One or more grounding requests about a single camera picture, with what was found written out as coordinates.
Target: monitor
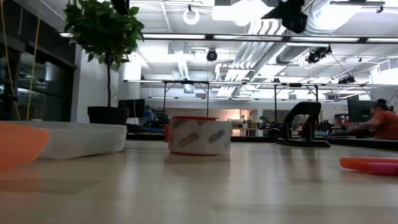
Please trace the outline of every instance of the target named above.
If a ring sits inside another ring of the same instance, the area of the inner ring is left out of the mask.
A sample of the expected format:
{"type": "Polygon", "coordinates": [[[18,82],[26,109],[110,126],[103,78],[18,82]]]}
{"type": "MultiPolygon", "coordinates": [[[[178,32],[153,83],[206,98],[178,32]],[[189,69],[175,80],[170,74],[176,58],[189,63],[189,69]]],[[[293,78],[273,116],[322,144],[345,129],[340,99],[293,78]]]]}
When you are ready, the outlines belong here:
{"type": "Polygon", "coordinates": [[[143,118],[144,117],[145,99],[138,100],[119,100],[120,108],[127,108],[130,110],[129,118],[143,118]]]}
{"type": "Polygon", "coordinates": [[[367,122],[372,118],[371,108],[374,101],[347,100],[349,121],[352,123],[367,122]]]}

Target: ceiling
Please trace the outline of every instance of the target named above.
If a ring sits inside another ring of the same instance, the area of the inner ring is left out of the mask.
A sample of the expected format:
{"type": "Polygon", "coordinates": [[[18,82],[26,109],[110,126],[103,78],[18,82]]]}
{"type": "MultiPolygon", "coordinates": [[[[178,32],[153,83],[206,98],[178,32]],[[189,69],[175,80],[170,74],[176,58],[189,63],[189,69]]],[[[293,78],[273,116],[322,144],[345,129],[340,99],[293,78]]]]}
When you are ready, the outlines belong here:
{"type": "MultiPolygon", "coordinates": [[[[68,0],[41,0],[43,8],[51,9],[54,14],[64,17],[63,8],[68,0]]],[[[200,10],[200,19],[195,25],[188,25],[183,20],[183,13],[187,5],[170,5],[162,3],[143,4],[143,1],[131,1],[133,6],[140,7],[137,18],[145,25],[143,32],[161,33],[204,33],[204,34],[246,34],[250,28],[247,26],[237,26],[233,21],[215,21],[212,19],[214,1],[203,1],[204,5],[194,7],[200,10]]],[[[332,35],[347,36],[397,36],[398,35],[398,11],[396,8],[385,8],[382,13],[376,13],[376,7],[362,8],[346,24],[335,30],[332,35]]],[[[157,74],[164,77],[164,74],[171,74],[172,70],[178,69],[177,62],[168,56],[168,44],[170,41],[147,40],[139,44],[139,55],[142,57],[142,74],[154,78],[157,74]]],[[[222,41],[188,41],[190,52],[195,53],[188,62],[190,70],[211,70],[214,72],[216,63],[207,62],[205,57],[208,49],[216,49],[218,60],[234,60],[239,52],[242,42],[222,42],[222,41]]],[[[388,56],[398,56],[398,45],[369,45],[369,44],[332,44],[333,54],[336,59],[344,66],[344,69],[354,69],[358,82],[368,81],[369,67],[380,62],[378,58],[388,56]]],[[[304,62],[304,57],[299,57],[293,64],[283,69],[282,79],[292,82],[307,82],[310,80],[322,82],[328,78],[341,74],[344,69],[337,61],[327,56],[320,63],[312,65],[308,69],[308,64],[304,62]]]]}

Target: floor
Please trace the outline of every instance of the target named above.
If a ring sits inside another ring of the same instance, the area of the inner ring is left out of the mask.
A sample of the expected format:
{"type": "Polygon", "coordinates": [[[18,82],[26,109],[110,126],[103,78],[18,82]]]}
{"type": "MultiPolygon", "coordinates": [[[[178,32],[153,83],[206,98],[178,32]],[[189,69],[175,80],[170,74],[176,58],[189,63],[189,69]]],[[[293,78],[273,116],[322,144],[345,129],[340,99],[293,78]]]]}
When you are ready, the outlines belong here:
{"type": "Polygon", "coordinates": [[[0,221],[396,224],[398,178],[344,170],[341,156],[398,153],[234,143],[228,156],[187,157],[129,141],[122,153],[0,170],[0,221]]]}

